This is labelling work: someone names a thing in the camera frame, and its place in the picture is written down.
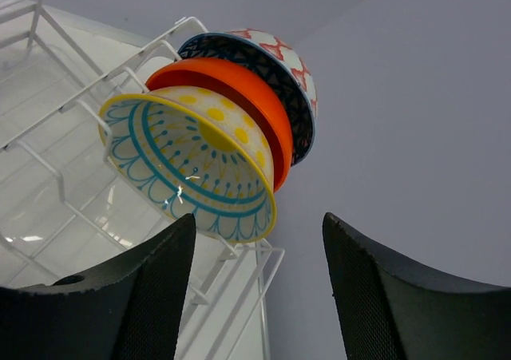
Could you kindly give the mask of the blue yellow sun bowl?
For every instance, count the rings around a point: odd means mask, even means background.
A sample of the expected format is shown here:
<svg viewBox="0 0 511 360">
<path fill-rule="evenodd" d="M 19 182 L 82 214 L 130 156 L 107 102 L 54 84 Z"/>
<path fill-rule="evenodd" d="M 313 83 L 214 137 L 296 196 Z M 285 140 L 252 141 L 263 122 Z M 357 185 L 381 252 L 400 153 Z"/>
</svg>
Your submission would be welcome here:
<svg viewBox="0 0 511 360">
<path fill-rule="evenodd" d="M 271 148 L 234 101 L 178 85 L 116 95 L 99 115 L 110 160 L 166 216 L 193 214 L 198 230 L 233 243 L 255 242 L 272 231 Z"/>
</svg>

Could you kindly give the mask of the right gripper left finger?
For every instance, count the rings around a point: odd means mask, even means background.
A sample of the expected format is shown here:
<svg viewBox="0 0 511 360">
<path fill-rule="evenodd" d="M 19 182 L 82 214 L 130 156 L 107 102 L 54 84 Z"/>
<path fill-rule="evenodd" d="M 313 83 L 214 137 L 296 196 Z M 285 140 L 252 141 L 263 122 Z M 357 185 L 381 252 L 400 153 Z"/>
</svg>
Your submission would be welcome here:
<svg viewBox="0 0 511 360">
<path fill-rule="evenodd" d="M 1 289 L 3 359 L 172 359 L 196 243 L 187 214 L 52 285 Z"/>
</svg>

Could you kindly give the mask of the orange bowl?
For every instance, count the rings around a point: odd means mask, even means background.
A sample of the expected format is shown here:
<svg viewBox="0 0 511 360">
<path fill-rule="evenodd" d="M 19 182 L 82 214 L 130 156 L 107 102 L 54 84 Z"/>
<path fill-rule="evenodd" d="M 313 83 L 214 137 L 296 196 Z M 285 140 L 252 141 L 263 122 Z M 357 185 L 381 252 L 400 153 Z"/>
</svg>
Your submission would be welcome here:
<svg viewBox="0 0 511 360">
<path fill-rule="evenodd" d="M 194 57 L 158 69 L 145 85 L 151 91 L 193 85 L 210 89 L 236 103 L 264 132 L 274 162 L 274 190 L 283 186 L 293 153 L 291 124 L 280 99 L 258 75 L 231 61 Z"/>
</svg>

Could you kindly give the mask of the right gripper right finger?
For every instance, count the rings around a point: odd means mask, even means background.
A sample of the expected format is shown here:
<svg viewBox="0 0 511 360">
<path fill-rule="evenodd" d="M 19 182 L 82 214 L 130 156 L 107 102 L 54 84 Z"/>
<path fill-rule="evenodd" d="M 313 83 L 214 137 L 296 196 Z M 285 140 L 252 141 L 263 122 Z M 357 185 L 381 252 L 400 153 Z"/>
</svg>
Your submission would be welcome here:
<svg viewBox="0 0 511 360">
<path fill-rule="evenodd" d="M 439 271 L 328 212 L 323 246 L 349 359 L 508 359 L 510 289 Z"/>
</svg>

